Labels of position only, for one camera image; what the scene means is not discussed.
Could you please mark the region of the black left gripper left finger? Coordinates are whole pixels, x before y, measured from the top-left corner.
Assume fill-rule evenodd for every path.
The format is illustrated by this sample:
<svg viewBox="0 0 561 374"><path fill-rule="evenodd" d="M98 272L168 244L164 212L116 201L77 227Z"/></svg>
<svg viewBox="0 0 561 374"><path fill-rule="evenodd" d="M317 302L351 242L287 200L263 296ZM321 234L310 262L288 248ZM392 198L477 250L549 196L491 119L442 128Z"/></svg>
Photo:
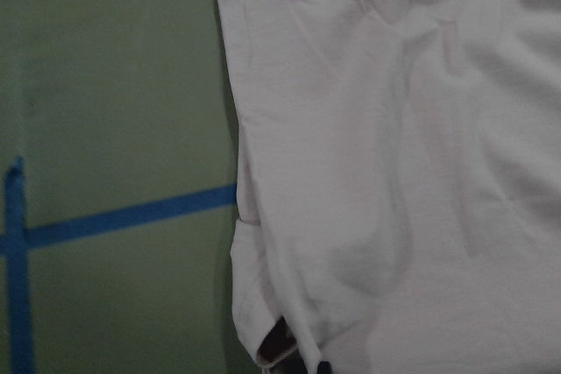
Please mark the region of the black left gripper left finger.
<svg viewBox="0 0 561 374"><path fill-rule="evenodd" d="M285 318L281 317L259 345L256 363L259 367L281 367L299 357L295 336Z"/></svg>

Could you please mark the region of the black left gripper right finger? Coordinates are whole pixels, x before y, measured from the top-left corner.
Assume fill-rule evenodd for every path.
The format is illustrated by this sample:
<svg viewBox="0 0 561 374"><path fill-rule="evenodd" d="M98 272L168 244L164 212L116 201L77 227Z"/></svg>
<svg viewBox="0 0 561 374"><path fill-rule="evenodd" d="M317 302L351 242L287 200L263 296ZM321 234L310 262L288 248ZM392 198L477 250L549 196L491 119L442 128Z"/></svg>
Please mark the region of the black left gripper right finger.
<svg viewBox="0 0 561 374"><path fill-rule="evenodd" d="M316 367L316 374L332 374L332 366L328 361L321 361Z"/></svg>

